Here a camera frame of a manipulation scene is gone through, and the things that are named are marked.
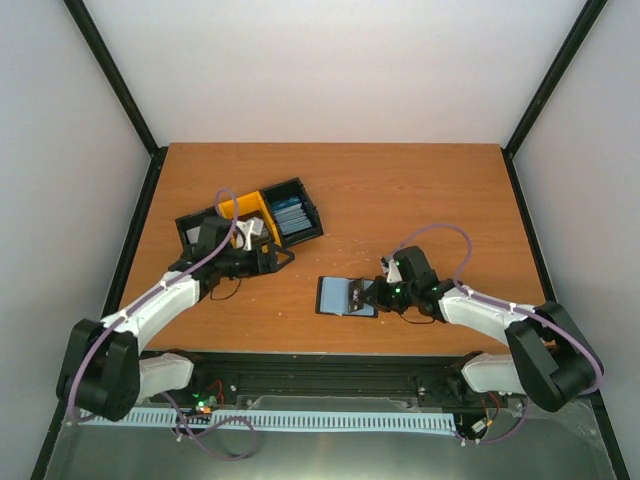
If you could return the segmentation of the black VIP card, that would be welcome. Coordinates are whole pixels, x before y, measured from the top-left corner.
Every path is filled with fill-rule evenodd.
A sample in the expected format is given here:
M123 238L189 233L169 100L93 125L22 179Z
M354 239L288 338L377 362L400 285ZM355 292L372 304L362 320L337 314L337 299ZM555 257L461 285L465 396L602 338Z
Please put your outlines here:
M347 284L347 312L349 314L364 308L362 292L365 290L364 279L353 279Z

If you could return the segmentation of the black card holder wallet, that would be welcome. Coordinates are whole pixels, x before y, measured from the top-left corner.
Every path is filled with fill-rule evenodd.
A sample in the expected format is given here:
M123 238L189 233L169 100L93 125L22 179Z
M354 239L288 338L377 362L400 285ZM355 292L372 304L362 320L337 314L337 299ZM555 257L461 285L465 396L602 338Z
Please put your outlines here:
M377 318L378 311L364 303L361 308L350 308L352 291L350 286L355 278L321 276L316 289L315 312L323 315Z

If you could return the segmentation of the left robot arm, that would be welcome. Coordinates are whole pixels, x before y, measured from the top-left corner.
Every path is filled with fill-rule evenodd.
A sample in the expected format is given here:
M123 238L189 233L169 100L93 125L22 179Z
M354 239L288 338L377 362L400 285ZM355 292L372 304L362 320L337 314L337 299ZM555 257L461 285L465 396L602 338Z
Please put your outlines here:
M117 422L145 399L174 391L186 402L201 400L208 378L187 353L141 356L148 343L184 311L197 305L223 278L276 273L293 252L274 242L253 246L247 226L206 218L195 242L141 297L99 321L84 319L71 330L56 394L69 417L81 412Z

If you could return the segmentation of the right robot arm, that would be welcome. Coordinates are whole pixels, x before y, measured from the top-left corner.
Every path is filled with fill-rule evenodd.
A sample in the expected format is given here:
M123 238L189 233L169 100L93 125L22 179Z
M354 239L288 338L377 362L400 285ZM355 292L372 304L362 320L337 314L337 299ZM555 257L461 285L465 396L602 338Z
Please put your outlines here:
M349 312L370 306L402 315L415 308L435 322L469 328L508 347L504 355L472 355L460 368L465 388L525 395L556 412L601 381L600 360L561 305L518 305L441 280L417 246L382 258L381 265L383 273L374 280L349 282Z

